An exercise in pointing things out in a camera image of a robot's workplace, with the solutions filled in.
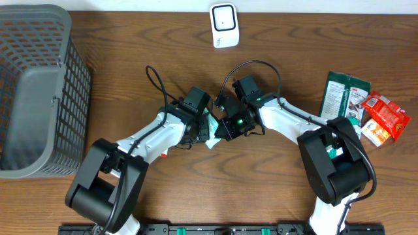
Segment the mint green wipes pack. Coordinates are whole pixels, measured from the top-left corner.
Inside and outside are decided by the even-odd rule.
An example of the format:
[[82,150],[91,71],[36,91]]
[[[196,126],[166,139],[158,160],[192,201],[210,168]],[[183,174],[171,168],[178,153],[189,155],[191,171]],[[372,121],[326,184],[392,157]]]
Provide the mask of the mint green wipes pack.
[[206,119],[208,121],[208,128],[209,128],[209,140],[205,142],[207,147],[209,149],[212,149],[218,142],[221,141],[220,138],[215,137],[215,133],[217,131],[217,128],[219,127],[219,123],[215,119],[215,117],[209,113],[209,110],[207,108],[204,109],[203,114],[208,114]]

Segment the green 3M wipes package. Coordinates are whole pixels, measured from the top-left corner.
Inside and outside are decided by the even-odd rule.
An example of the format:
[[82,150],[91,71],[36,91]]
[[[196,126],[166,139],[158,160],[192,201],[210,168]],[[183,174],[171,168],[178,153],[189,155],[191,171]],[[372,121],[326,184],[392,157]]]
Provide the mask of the green 3M wipes package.
[[358,138],[364,116],[362,102],[371,91],[371,83],[349,74],[330,71],[319,116],[324,119],[347,118]]

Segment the orange Kleenex tissue pack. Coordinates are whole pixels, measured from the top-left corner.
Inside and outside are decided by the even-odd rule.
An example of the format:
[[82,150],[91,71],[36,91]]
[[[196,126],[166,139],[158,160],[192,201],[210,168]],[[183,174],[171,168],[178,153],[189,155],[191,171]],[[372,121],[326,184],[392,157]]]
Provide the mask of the orange Kleenex tissue pack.
[[391,135],[377,121],[369,119],[362,127],[361,132],[376,147],[383,145]]

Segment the orange-red snack bag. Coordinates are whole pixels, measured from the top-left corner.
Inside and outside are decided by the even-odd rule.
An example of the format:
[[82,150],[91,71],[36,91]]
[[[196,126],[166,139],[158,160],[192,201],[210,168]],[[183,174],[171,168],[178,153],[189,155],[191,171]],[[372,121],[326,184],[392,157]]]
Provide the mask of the orange-red snack bag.
[[411,121],[404,109],[377,91],[372,91],[361,105],[395,142]]

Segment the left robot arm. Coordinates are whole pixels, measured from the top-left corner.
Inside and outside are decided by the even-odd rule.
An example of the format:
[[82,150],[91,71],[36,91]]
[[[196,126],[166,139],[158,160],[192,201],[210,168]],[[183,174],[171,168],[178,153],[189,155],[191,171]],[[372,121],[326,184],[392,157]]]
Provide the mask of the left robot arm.
[[101,227],[101,234],[137,234],[133,210],[146,172],[184,136],[202,139],[209,113],[199,116],[171,104],[139,132],[115,143],[104,138],[90,147],[65,197],[65,204]]

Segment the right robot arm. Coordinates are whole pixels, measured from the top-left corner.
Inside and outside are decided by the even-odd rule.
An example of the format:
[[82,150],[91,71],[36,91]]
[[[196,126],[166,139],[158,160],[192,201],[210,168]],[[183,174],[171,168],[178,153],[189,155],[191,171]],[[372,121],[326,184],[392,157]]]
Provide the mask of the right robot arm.
[[309,225],[314,234],[341,234],[351,205],[376,173],[351,122],[313,116],[275,93],[220,95],[216,106],[226,111],[216,137],[227,141],[253,134],[256,125],[275,130],[296,143],[309,184],[317,196]]

